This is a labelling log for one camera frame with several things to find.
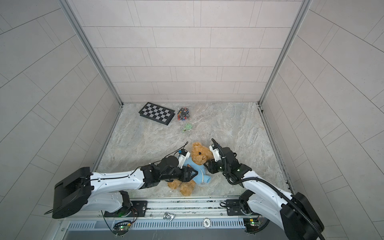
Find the light blue bear hoodie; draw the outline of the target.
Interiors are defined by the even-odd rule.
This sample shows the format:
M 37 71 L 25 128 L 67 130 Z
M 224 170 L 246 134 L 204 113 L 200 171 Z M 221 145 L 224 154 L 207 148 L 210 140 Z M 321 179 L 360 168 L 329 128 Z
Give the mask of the light blue bear hoodie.
M 198 165 L 193 162 L 192 158 L 189 157 L 185 160 L 184 166 L 191 166 L 194 170 L 198 171 L 198 175 L 193 178 L 193 181 L 199 185 L 207 185 L 211 182 L 211 177 L 206 174 L 206 168 L 204 165 Z

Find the brown teddy bear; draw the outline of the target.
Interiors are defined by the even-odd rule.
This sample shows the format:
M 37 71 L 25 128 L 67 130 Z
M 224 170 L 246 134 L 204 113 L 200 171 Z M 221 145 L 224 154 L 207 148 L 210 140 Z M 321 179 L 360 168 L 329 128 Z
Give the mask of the brown teddy bear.
M 192 152 L 190 157 L 192 158 L 193 162 L 198 165 L 204 165 L 204 163 L 208 160 L 212 160 L 214 158 L 212 152 L 209 148 L 203 146 L 199 142 L 193 143 Z M 188 197 L 192 194 L 192 192 L 195 189 L 195 186 L 197 185 L 193 180 L 189 182 L 181 182 L 179 180 L 174 180 L 173 182 L 168 183 L 168 187 L 172 190 L 180 189 L 180 193 Z

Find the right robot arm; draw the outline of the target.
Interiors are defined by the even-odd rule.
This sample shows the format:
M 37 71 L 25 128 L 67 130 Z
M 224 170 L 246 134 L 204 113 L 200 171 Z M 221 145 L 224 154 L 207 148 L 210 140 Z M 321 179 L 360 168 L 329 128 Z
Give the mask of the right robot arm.
M 211 174 L 221 172 L 230 185 L 246 189 L 239 198 L 244 213 L 262 215 L 283 229 L 290 240 L 324 239 L 325 226 L 306 196 L 278 189 L 239 163 L 236 153 L 228 147 L 214 143 L 210 151 L 214 158 L 205 163 L 207 170 Z

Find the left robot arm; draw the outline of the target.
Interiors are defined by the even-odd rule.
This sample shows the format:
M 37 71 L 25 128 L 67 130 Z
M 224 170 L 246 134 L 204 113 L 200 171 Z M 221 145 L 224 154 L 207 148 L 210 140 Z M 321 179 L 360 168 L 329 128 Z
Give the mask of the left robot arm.
M 82 167 L 54 187 L 53 219 L 63 219 L 79 211 L 118 212 L 131 208 L 128 190 L 156 187 L 161 181 L 190 182 L 198 175 L 191 166 L 180 166 L 179 160 L 168 156 L 159 163 L 134 171 L 102 174 Z

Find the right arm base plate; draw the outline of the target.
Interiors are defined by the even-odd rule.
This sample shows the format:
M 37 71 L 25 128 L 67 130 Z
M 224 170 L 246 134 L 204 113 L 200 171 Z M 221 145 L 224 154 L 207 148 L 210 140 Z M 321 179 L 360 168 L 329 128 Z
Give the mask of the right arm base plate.
M 260 216 L 261 214 L 251 210 L 242 209 L 238 199 L 228 199 L 220 203 L 220 206 L 227 211 L 228 216 Z

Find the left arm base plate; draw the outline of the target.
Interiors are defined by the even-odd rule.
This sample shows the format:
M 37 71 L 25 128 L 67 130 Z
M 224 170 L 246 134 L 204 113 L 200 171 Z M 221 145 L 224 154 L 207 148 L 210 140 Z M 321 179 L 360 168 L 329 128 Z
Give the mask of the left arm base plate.
M 114 213 L 104 212 L 105 218 L 141 218 L 146 214 L 148 202 L 147 201 L 132 201 L 131 206 L 123 206 Z

